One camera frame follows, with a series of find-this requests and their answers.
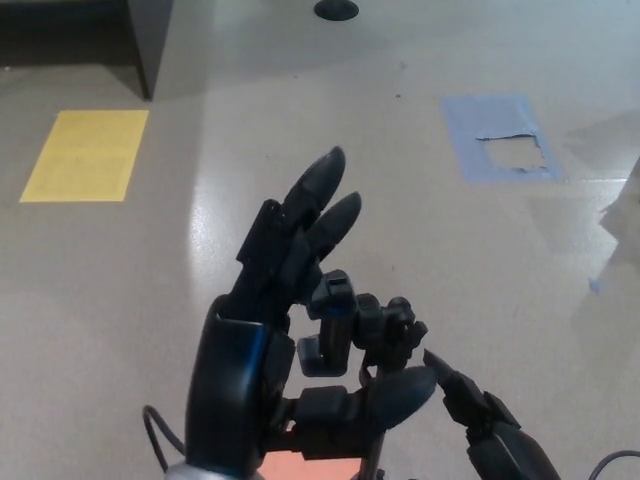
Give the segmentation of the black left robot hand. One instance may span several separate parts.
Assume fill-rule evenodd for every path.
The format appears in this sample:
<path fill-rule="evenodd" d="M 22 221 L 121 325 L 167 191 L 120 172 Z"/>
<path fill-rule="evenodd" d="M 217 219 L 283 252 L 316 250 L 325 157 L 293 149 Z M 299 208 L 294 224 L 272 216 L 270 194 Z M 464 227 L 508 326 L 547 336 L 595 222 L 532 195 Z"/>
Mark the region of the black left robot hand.
<path fill-rule="evenodd" d="M 251 477 L 270 452 L 360 458 L 433 395 L 436 375 L 408 360 L 426 334 L 410 303 L 381 305 L 322 261 L 354 225 L 361 198 L 334 193 L 334 148 L 282 201 L 265 201 L 238 253 L 232 290 L 211 305 L 186 408 L 189 466 Z"/>

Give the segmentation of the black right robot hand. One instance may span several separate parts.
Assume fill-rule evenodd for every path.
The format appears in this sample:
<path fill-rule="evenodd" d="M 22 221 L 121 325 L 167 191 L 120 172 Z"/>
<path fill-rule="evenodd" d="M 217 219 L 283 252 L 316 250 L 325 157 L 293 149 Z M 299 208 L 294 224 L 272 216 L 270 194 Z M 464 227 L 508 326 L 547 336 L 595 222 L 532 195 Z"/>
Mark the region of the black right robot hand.
<path fill-rule="evenodd" d="M 451 419 L 466 428 L 467 455 L 482 479 L 559 480 L 550 459 L 526 434 L 504 402 L 429 350 L 423 362 L 435 370 Z"/>

